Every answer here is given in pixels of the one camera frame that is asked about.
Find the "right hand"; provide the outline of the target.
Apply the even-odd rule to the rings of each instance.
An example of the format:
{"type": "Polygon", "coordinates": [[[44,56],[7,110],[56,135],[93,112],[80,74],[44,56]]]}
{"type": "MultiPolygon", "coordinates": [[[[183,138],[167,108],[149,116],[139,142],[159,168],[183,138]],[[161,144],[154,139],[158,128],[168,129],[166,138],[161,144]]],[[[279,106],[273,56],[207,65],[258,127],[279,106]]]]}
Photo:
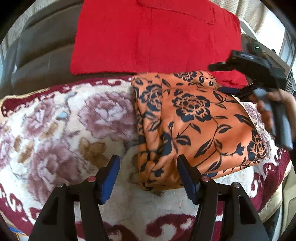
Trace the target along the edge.
{"type": "MultiPolygon", "coordinates": [[[[290,127],[292,131],[292,139],[295,139],[295,98],[288,92],[285,92],[281,89],[268,92],[267,97],[271,101],[279,101],[285,105],[287,111],[288,120],[290,122],[290,127]]],[[[262,122],[265,125],[265,129],[270,131],[273,127],[273,114],[270,111],[266,110],[264,102],[259,100],[254,94],[248,96],[249,100],[257,103],[257,110],[261,114],[262,122]]]]}

